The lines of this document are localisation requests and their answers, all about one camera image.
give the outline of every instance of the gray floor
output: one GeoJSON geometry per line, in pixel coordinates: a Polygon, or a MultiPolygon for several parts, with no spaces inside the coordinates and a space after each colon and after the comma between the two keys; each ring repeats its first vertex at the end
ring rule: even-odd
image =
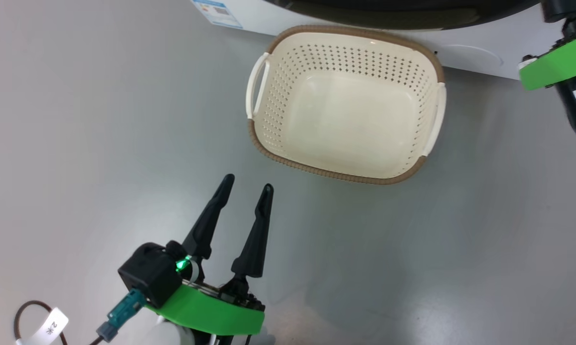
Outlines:
{"type": "Polygon", "coordinates": [[[270,40],[186,0],[0,0],[0,344],[27,299],[91,341],[126,292],[117,267],[182,239],[230,172],[212,284],[231,277],[262,186],[276,191],[252,344],[576,345],[576,138],[552,90],[447,70],[422,170],[350,184],[250,143],[244,84],[270,40]]]}

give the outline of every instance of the white handle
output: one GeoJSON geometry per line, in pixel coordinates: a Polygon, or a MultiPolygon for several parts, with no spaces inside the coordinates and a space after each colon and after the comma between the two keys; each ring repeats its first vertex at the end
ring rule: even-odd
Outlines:
{"type": "Polygon", "coordinates": [[[269,53],[264,53],[261,57],[258,58],[256,64],[252,68],[252,72],[250,73],[250,77],[248,79],[248,88],[246,89],[246,114],[248,114],[248,119],[252,119],[253,116],[258,112],[258,108],[260,107],[260,101],[262,100],[262,93],[265,90],[265,83],[266,77],[269,74],[269,67],[271,64],[267,61],[267,57],[269,53]],[[262,64],[265,64],[265,71],[262,74],[262,81],[260,82],[260,88],[258,89],[258,97],[256,98],[256,105],[252,108],[252,98],[253,98],[253,86],[256,84],[258,80],[258,76],[260,75],[260,69],[262,68],[262,64]]]}
{"type": "Polygon", "coordinates": [[[441,123],[443,123],[443,116],[446,113],[446,85],[445,83],[439,83],[439,89],[437,89],[437,113],[435,114],[435,122],[433,122],[433,127],[431,128],[431,134],[428,136],[428,142],[424,146],[422,151],[423,156],[428,156],[435,146],[437,137],[439,136],[439,131],[441,130],[441,123]]]}

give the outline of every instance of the black cable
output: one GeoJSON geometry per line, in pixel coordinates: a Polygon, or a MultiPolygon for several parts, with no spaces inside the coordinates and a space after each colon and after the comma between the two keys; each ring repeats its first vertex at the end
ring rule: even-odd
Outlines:
{"type": "MultiPolygon", "coordinates": [[[[20,333],[19,330],[19,321],[22,317],[23,310],[32,305],[41,306],[48,312],[52,311],[52,308],[48,306],[47,303],[41,301],[28,301],[25,304],[22,304],[21,307],[18,309],[18,312],[16,313],[16,317],[13,318],[13,335],[15,336],[16,340],[22,338],[22,334],[20,333]]],[[[62,341],[62,345],[67,345],[67,339],[65,338],[64,333],[62,332],[60,332],[60,340],[62,341]]],[[[98,345],[102,340],[103,340],[102,337],[99,336],[93,342],[91,342],[90,345],[98,345]]]]}

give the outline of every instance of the cable connector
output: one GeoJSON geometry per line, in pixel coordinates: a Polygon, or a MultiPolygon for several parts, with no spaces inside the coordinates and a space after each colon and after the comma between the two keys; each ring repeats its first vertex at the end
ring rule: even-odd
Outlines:
{"type": "Polygon", "coordinates": [[[97,329],[97,334],[105,342],[110,342],[116,335],[117,331],[122,328],[122,326],[131,317],[135,316],[141,308],[147,304],[147,300],[141,291],[134,288],[128,292],[120,303],[107,314],[108,321],[105,321],[97,329]]]}

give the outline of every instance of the beige plastic basket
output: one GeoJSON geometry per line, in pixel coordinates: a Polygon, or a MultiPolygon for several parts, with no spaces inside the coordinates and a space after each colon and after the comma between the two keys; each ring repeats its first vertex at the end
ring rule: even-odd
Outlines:
{"type": "Polygon", "coordinates": [[[246,92],[250,136],[264,155],[369,184],[419,170],[445,106],[442,67],[424,46],[332,26],[281,33],[256,62],[246,92]]]}

